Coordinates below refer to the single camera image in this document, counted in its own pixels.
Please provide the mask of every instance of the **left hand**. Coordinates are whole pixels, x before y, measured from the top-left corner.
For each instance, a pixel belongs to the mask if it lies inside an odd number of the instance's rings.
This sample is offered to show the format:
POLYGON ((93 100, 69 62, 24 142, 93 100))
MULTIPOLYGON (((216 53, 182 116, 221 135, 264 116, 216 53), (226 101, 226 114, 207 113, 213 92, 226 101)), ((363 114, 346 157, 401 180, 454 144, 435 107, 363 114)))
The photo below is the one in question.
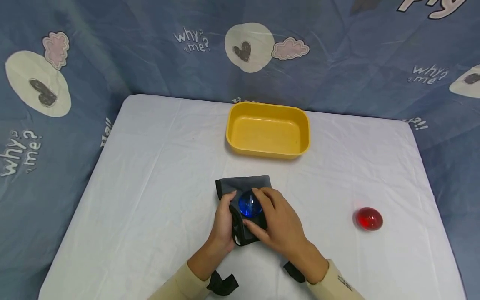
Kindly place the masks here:
POLYGON ((233 220, 229 206, 237 191, 223 195, 215 212, 212 231, 205 244, 188 260, 190 270, 206 281, 235 247, 232 238, 233 220))
POLYGON ((230 253, 235 247, 232 238, 232 213, 230 212, 230 202, 233 200, 237 191, 223 195, 220 204, 215 212, 215 220, 213 222, 212 231, 208 237, 207 243, 210 242, 219 251, 230 253))

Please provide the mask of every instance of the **hand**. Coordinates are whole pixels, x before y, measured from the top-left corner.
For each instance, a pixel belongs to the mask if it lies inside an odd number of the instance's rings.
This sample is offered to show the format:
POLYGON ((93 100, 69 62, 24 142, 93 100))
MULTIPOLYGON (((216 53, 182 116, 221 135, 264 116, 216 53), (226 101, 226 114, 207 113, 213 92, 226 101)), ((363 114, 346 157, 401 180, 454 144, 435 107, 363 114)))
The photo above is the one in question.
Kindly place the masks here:
POLYGON ((229 206, 237 191, 223 195, 215 212, 213 227, 205 244, 188 260, 190 270, 206 281, 235 247, 233 220, 229 206))
POLYGON ((295 210, 277 190, 264 187, 252 191, 262 205, 267 231, 249 220, 243 223, 260 241, 292 262, 308 282, 322 281, 328 271, 328 261, 305 237, 295 210))

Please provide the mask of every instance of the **black heart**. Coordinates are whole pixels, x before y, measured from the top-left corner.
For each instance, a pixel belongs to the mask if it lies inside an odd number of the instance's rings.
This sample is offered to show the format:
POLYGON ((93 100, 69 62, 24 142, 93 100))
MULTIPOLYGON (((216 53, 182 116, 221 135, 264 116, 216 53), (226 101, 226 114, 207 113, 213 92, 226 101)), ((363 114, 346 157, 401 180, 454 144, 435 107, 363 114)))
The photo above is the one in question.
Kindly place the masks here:
POLYGON ((47 108, 50 108, 55 105, 55 102, 57 101, 57 96, 50 91, 50 89, 43 84, 43 82, 37 80, 37 79, 30 79, 28 81, 32 88, 34 88, 37 92, 40 93, 38 95, 38 100, 40 101, 40 104, 42 106, 45 106, 47 108))
POLYGON ((237 46, 233 46, 233 53, 235 53, 242 61, 248 62, 250 59, 250 53, 252 52, 252 46, 249 42, 243 42, 241 44, 241 50, 237 46))
POLYGON ((477 82, 480 81, 480 74, 478 73, 470 74, 469 76, 465 77, 463 81, 466 84, 476 84, 477 82))

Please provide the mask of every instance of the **blue curtain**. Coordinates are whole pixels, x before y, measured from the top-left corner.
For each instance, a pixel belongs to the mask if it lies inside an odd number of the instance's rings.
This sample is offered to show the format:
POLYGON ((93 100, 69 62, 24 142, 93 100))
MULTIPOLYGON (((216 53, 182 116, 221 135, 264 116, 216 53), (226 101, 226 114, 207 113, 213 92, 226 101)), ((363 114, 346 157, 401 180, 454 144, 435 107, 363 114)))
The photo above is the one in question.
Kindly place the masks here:
POLYGON ((35 299, 122 101, 153 94, 411 125, 480 297, 480 2, 5 0, 0 299, 35 299))

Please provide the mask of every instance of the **right hand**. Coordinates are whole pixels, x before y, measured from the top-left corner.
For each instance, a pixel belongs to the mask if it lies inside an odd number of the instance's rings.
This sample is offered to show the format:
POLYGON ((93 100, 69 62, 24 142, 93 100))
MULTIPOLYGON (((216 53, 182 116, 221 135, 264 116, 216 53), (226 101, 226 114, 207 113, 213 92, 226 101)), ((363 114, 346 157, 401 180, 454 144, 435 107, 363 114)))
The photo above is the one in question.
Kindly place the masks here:
POLYGON ((305 237, 295 210, 277 190, 264 187, 252 191, 262 205, 267 230, 249 220, 243 220, 245 226, 260 241, 292 262, 308 282, 320 282, 328 271, 328 261, 305 237))

